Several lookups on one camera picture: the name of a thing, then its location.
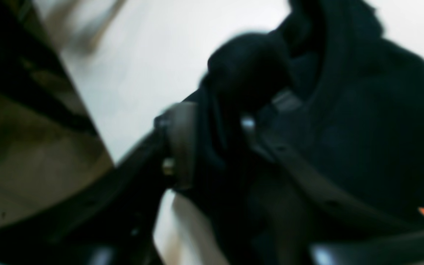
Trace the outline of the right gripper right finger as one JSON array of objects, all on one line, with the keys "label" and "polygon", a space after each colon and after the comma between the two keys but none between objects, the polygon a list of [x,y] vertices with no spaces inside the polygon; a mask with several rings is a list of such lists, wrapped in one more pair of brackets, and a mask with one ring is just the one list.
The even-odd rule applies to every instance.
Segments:
[{"label": "right gripper right finger", "polygon": [[424,93],[240,98],[283,265],[424,265]]}]

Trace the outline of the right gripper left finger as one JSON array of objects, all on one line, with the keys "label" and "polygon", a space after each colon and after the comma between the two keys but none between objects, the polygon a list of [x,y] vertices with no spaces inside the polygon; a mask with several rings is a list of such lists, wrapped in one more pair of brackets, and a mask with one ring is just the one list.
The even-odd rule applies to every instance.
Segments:
[{"label": "right gripper left finger", "polygon": [[198,104],[173,104],[117,168],[57,205],[0,228],[2,265],[130,265],[167,188],[194,183]]}]

